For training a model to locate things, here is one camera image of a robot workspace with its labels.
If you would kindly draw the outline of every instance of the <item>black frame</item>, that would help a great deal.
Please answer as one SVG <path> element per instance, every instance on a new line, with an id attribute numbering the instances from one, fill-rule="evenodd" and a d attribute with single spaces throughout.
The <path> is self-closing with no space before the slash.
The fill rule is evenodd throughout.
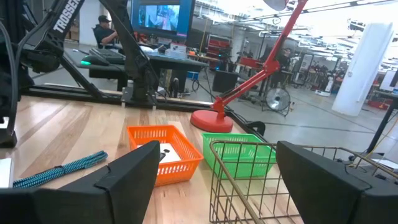
<path id="1" fill-rule="evenodd" d="M 23 95 L 27 96 L 38 96 L 44 98 L 56 98 L 61 100 L 75 100 L 75 101 L 87 101 L 93 103 L 108 103 L 111 105 L 118 105 L 124 103 L 125 106 L 130 106 L 133 108 L 151 108 L 153 107 L 152 102 L 134 102 L 129 99 L 131 94 L 125 88 L 123 91 L 123 95 L 116 94 L 108 94 L 109 96 L 113 96 L 114 98 L 95 98 L 92 97 L 87 90 L 76 87 L 67 87 L 67 86 L 53 86 L 53 85 L 36 85 L 26 89 L 22 92 Z M 156 107 L 158 110 L 174 110 L 181 112 L 189 112 L 192 113 L 196 110 L 211 110 L 209 105 L 203 103 L 192 103 L 186 101 L 175 101 L 173 99 L 165 99 L 158 98 Z M 245 132 L 248 134 L 253 134 L 261 141 L 268 142 L 264 138 L 264 130 L 260 130 L 261 133 L 258 133 L 254 129 L 250 128 L 251 123 L 247 123 L 245 120 L 240 117 L 240 115 L 236 114 L 233 110 L 229 110 L 226 108 L 225 113 L 227 116 L 233 119 L 233 121 L 239 125 Z"/>

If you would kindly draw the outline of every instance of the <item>computer screen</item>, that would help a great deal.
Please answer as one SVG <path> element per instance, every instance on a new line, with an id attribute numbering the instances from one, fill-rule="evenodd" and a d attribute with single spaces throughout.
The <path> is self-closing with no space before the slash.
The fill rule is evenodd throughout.
<path id="1" fill-rule="evenodd" d="M 135 0 L 131 24 L 135 31 L 185 40 L 191 29 L 195 0 Z"/>

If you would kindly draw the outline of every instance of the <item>red desk lamp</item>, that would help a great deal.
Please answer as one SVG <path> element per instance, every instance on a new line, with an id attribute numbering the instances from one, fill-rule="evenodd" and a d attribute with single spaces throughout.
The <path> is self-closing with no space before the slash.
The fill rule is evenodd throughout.
<path id="1" fill-rule="evenodd" d="M 268 6 L 277 11 L 283 10 L 286 7 L 288 1 L 289 0 L 264 0 L 264 2 L 268 4 Z M 261 72 L 255 74 L 253 77 L 251 77 L 249 80 L 242 83 L 235 89 L 227 91 L 220 96 L 217 96 L 216 101 L 210 106 L 210 108 L 215 111 L 195 111 L 191 115 L 191 123 L 194 126 L 202 130 L 214 133 L 230 133 L 232 131 L 233 121 L 231 118 L 225 115 L 224 107 L 235 98 L 250 90 L 255 84 L 259 83 L 261 80 L 269 77 L 271 74 L 278 71 L 280 65 L 279 62 L 276 60 L 276 56 L 283 47 L 285 39 L 289 35 L 290 31 L 292 31 L 293 26 L 296 23 L 296 20 L 302 12 L 307 1 L 308 0 L 298 0 L 297 7 L 295 8 L 292 16 L 287 22 L 281 35 L 279 36 L 274 48 L 268 56 L 268 59 L 264 63 Z"/>

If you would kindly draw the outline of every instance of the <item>lamp arm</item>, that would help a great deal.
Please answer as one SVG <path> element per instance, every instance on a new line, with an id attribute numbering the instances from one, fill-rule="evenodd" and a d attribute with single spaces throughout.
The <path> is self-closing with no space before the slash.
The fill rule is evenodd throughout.
<path id="1" fill-rule="evenodd" d="M 218 112 L 218 118 L 224 118 L 225 116 L 224 107 L 229 102 L 233 101 L 234 99 L 245 93 L 246 91 L 250 90 L 255 84 L 261 82 L 261 80 L 269 77 L 271 74 L 278 71 L 280 65 L 279 62 L 276 60 L 276 56 L 283 47 L 285 39 L 292 31 L 293 26 L 296 23 L 297 19 L 299 18 L 301 12 L 303 11 L 303 8 L 307 3 L 307 1 L 308 0 L 298 0 L 297 7 L 295 8 L 284 30 L 279 36 L 274 48 L 272 49 L 266 62 L 264 63 L 263 69 L 259 73 L 255 74 L 253 77 L 248 79 L 246 82 L 236 87 L 235 89 L 227 91 L 226 93 L 223 93 L 220 96 L 216 97 L 216 101 L 210 106 L 210 108 Z"/>

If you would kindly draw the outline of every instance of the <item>workshop equipment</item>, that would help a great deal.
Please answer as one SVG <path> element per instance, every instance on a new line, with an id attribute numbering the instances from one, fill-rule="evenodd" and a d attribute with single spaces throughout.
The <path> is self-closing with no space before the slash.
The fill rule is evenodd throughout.
<path id="1" fill-rule="evenodd" d="M 129 126 L 130 149 L 153 140 L 169 143 L 181 158 L 181 161 L 159 164 L 155 186 L 174 184 L 190 180 L 198 167 L 202 154 L 174 125 Z"/>
<path id="2" fill-rule="evenodd" d="M 277 61 L 277 56 L 283 48 L 283 43 L 289 35 L 290 31 L 302 12 L 305 4 L 308 0 L 298 0 L 297 7 L 295 8 L 292 16 L 287 22 L 284 30 L 279 36 L 274 48 L 269 54 L 266 62 L 264 63 L 263 70 L 251 77 L 248 81 L 244 82 L 242 85 L 236 87 L 233 90 L 227 91 L 220 96 L 216 97 L 216 101 L 210 106 L 211 109 L 215 111 L 198 110 L 191 115 L 191 123 L 205 131 L 214 133 L 230 133 L 233 127 L 233 120 L 225 115 L 225 106 L 233 101 L 234 99 L 241 96 L 243 93 L 251 89 L 252 86 L 261 82 L 261 80 L 269 77 L 274 72 L 280 69 L 279 62 Z M 282 0 L 265 0 L 270 7 L 280 8 L 283 5 L 286 6 L 287 2 Z"/>

